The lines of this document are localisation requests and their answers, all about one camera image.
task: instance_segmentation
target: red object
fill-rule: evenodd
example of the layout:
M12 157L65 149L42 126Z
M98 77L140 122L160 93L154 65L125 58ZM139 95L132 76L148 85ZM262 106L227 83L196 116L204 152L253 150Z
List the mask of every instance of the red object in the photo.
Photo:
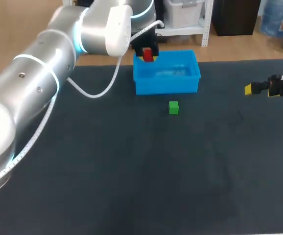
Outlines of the red object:
M152 50L150 48L144 49L142 58L145 62L154 62Z

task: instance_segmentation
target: yellow object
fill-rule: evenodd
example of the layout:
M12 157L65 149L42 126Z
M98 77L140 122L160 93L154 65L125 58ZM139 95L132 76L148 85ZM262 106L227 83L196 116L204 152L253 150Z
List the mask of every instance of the yellow object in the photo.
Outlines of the yellow object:
M245 95L250 95L251 93L251 84L245 87Z
M268 97L278 97L278 96L281 96L281 95L277 94L277 95L270 96L270 93L269 93L269 90L268 90Z

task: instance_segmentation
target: white cable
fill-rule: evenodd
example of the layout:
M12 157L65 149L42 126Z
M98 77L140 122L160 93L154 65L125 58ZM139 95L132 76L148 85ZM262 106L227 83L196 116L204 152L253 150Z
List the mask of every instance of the white cable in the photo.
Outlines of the white cable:
M32 136L32 138L29 140L29 142L26 144L26 146L24 147L24 149L7 165L7 167L2 170L0 172L0 180L6 175L8 174L24 157L25 155L29 152L29 150L32 148L32 146L34 145L34 143L36 142L36 140L38 139L38 137L40 136L41 132L43 131L46 123L48 122L48 119L50 117L50 114L53 110L55 101L57 99L57 95L58 93L56 93L54 95L54 97L51 99L50 104L48 106L48 109L46 111L46 114L43 118L43 120L41 121L41 123L39 124L37 130L35 131L34 135Z
M137 37L141 36L142 34L144 34L145 32L147 32L148 30L150 30L152 27L156 26L160 24L162 27L164 26L162 21L156 21L154 23L152 23L151 25L149 25L148 27L144 28L142 31L138 32L137 34L135 34L133 37L131 37L131 41L133 41L134 39L136 39ZM100 94L97 95L91 95L86 93L85 91L83 91L72 79L68 78L68 81L79 91L81 92L84 96L89 97L89 98L99 98L102 97L103 95L105 95L113 86L114 81L117 77L118 74L118 70L121 64L121 60L122 57L120 57L118 59L118 63L117 63L117 67L116 70L114 72L113 78L110 82L110 84L108 85L108 87ZM51 115L51 112L53 110L55 101L57 99L57 95L58 92L54 95L54 97L51 99L50 104L48 106L48 109L46 111L45 116L43 117L43 120L41 121L41 123L39 124L37 130L35 131L34 135L32 136L32 138L29 140L29 142L26 144L26 146L24 147L24 149L11 161L8 163L8 165L6 166L6 168L4 170L2 170L0 172L0 180L7 175L25 156L26 154L29 152L29 150L32 148L32 146L35 144L36 140L38 139L38 137L40 136L40 134L42 133L46 123L48 122L48 119Z
M164 24L163 24L162 21L155 21L154 23L152 23L151 25L149 25L148 27L144 28L143 30L141 30L140 32L135 34L133 37L131 37L131 41L133 41L137 37L141 36L145 32L147 32L150 29L152 29L154 26L159 25L159 24L160 24L161 27L164 27ZM119 70L120 65L121 65L121 60L122 60L122 57L119 57L118 58L118 62L117 62L117 66L116 66L116 70L115 70L115 72L113 74L113 77L112 77L112 80L111 80L110 84L107 86L107 88L103 92L101 92L99 94L95 94L95 95L88 94L83 89L81 89L71 78L68 78L68 82L70 82L72 86L74 86L82 95L86 96L87 98L91 98L91 99L100 98L100 97L104 96L111 89L111 87L113 86L114 81L116 80L117 75L118 75L118 70Z

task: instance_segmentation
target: blue water jug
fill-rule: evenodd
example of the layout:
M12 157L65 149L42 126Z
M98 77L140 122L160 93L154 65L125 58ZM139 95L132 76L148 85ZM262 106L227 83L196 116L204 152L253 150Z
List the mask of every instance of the blue water jug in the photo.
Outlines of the blue water jug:
M283 37L283 0L267 0L262 16L261 32L270 37Z

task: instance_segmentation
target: shelf leg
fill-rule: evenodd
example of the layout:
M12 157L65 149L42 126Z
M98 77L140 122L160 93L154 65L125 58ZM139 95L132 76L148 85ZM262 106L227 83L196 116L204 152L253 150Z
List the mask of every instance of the shelf leg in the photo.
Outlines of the shelf leg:
M206 12L205 12L204 33L202 35L202 43L201 43L202 47L208 46L211 17L212 17L212 8L213 8L213 0L206 0L205 4L206 4Z

